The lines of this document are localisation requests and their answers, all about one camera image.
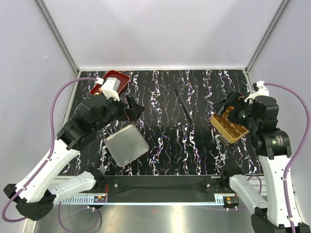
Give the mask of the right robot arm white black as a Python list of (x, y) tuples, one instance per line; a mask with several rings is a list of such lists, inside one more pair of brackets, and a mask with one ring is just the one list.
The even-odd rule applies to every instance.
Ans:
[(237, 168), (223, 172), (221, 188), (234, 191), (251, 214), (256, 233), (309, 233), (311, 228), (301, 220), (294, 200), (294, 192), (287, 184), (291, 180), (286, 168), (292, 159), (289, 136), (277, 127), (279, 106), (276, 100), (264, 94), (247, 98), (232, 91), (222, 102), (216, 114), (224, 124), (212, 125), (218, 130), (231, 129), (233, 124), (244, 127), (251, 134), (251, 144), (263, 168), (267, 199), (248, 182)]

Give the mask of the gold chocolate box tray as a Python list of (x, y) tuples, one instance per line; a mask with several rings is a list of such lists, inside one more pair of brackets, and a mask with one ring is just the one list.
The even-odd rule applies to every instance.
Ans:
[(249, 131), (241, 125), (232, 123), (228, 120), (229, 113), (234, 110), (233, 106), (227, 107), (222, 115), (214, 113), (210, 119), (211, 124), (224, 138), (224, 141), (229, 144), (234, 144), (242, 137), (247, 135)]

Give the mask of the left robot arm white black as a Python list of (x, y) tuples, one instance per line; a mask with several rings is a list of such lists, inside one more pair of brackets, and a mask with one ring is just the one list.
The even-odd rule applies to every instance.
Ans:
[(127, 103), (104, 95), (91, 95), (85, 99), (79, 112), (55, 136), (51, 149), (37, 166), (19, 183), (8, 184), (3, 191), (16, 203), (23, 216), (37, 221), (45, 217), (55, 205), (78, 193), (104, 189), (104, 175), (96, 168), (88, 168), (80, 175), (58, 184), (52, 184), (63, 167), (94, 141), (97, 132), (118, 121), (137, 121), (145, 108), (130, 95)]

